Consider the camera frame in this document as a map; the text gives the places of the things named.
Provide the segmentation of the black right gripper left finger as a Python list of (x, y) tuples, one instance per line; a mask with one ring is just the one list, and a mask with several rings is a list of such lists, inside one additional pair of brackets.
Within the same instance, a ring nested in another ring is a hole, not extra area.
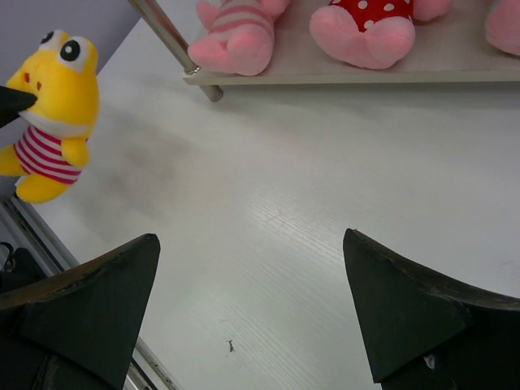
[(160, 254), (154, 234), (46, 276), (12, 252), (1, 265), (1, 387), (121, 389)]

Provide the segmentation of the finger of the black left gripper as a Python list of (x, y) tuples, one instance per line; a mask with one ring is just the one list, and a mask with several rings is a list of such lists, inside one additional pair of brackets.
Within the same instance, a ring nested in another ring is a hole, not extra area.
[(32, 93), (0, 86), (0, 128), (18, 119), (19, 113), (33, 106), (36, 101), (37, 97)]

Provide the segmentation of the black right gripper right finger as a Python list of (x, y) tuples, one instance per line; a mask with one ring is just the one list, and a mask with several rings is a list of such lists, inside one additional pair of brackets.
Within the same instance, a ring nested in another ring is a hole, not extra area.
[(344, 263), (383, 389), (517, 389), (519, 300), (418, 264), (349, 229)]

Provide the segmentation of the yellow frog toy pink stripes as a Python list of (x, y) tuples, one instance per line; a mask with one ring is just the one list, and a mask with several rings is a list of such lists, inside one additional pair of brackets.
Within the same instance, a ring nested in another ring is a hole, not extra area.
[(88, 141), (98, 120), (98, 50), (85, 37), (48, 32), (7, 81), (36, 103), (19, 113), (27, 128), (1, 149), (1, 173), (18, 176), (15, 193), (41, 204), (65, 193), (89, 163)]

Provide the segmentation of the pink frog toy red polka-dot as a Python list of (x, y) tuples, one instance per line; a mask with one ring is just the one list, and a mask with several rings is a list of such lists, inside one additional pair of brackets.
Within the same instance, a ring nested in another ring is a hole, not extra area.
[(413, 48), (416, 22), (445, 15), (444, 0), (331, 1), (310, 17), (310, 35), (330, 57), (348, 65), (388, 69)]

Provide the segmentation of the pink frog toy orange stripes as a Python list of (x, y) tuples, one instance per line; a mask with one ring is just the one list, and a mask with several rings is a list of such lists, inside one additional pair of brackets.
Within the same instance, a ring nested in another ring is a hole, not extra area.
[(519, 0), (495, 1), (485, 22), (489, 44), (507, 54), (519, 56)]

